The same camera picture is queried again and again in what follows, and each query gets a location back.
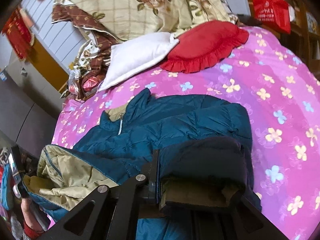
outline beige plaid blanket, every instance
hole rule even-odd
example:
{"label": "beige plaid blanket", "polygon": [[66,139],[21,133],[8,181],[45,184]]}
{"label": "beige plaid blanket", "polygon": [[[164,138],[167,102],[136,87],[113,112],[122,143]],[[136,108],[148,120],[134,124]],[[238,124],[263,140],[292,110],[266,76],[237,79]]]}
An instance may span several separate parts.
{"label": "beige plaid blanket", "polygon": [[206,21],[229,21],[220,0],[70,1],[122,40],[158,31],[178,36]]}

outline bed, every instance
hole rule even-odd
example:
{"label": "bed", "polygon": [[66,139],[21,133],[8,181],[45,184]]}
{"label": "bed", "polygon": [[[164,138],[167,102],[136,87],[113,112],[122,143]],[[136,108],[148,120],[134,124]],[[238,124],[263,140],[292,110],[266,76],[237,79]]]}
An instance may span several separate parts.
{"label": "bed", "polygon": [[254,191],[262,213],[290,240],[307,240],[320,221],[320,81],[276,37],[259,27],[228,58],[198,73],[159,66],[61,112],[53,144],[72,148],[144,88],[155,97],[207,94],[243,105],[252,126]]}

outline red tote bag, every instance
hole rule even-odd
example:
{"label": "red tote bag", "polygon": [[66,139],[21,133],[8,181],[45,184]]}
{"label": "red tote bag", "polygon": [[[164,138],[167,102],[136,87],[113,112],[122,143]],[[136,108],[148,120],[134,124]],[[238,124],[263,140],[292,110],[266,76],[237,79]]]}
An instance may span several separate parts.
{"label": "red tote bag", "polygon": [[252,0],[254,17],[268,27],[290,34],[289,5],[285,0]]}

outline red pillow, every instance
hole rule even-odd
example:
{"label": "red pillow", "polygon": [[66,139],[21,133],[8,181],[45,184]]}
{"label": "red pillow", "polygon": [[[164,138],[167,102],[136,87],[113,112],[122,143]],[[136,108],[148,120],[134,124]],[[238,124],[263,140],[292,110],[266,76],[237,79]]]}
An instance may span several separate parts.
{"label": "red pillow", "polygon": [[210,21],[183,33],[160,64],[170,72],[193,73],[212,67],[246,43],[249,33],[230,22]]}

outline round metal bolt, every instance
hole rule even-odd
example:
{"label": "round metal bolt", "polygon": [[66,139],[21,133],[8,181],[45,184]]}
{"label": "round metal bolt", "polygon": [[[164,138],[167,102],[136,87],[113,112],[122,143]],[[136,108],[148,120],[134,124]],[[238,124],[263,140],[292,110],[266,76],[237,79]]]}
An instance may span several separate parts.
{"label": "round metal bolt", "polygon": [[98,187],[99,193],[105,193],[108,190],[108,187],[106,185],[101,185]]}
{"label": "round metal bolt", "polygon": [[137,181],[143,181],[143,180],[145,180],[145,179],[146,179],[146,176],[143,175],[143,174],[139,174],[139,175],[136,176],[136,180],[137,180]]}

